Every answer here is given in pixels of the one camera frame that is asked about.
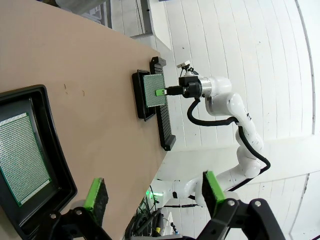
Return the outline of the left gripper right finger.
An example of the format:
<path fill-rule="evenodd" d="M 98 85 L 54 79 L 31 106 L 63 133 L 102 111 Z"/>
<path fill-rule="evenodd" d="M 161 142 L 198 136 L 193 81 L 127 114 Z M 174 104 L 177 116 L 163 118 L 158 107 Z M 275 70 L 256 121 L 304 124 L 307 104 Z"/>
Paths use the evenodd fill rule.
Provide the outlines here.
<path fill-rule="evenodd" d="M 284 240 L 269 204 L 263 198 L 248 204 L 227 198 L 212 171 L 203 172 L 202 196 L 211 219 L 198 240 L 224 240 L 230 229 L 241 229 L 249 240 Z"/>

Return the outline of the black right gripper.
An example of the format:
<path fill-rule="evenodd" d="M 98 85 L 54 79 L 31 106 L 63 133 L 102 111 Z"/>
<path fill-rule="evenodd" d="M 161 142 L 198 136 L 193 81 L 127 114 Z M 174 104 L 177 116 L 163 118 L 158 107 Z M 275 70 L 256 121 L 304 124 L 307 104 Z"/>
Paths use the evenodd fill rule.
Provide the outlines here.
<path fill-rule="evenodd" d="M 182 95 L 184 98 L 200 98 L 202 96 L 202 84 L 198 76 L 182 76 L 178 82 L 179 85 L 157 89 L 155 95 L 157 97 Z"/>

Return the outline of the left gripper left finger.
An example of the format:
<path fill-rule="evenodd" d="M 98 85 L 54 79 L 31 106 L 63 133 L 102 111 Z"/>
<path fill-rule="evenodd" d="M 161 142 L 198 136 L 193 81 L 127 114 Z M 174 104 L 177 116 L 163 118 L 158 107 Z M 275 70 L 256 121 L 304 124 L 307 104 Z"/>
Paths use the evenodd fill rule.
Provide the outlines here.
<path fill-rule="evenodd" d="M 94 178 L 83 206 L 61 214 L 48 213 L 42 221 L 43 240 L 110 240 L 102 227 L 109 197 L 103 178 Z"/>

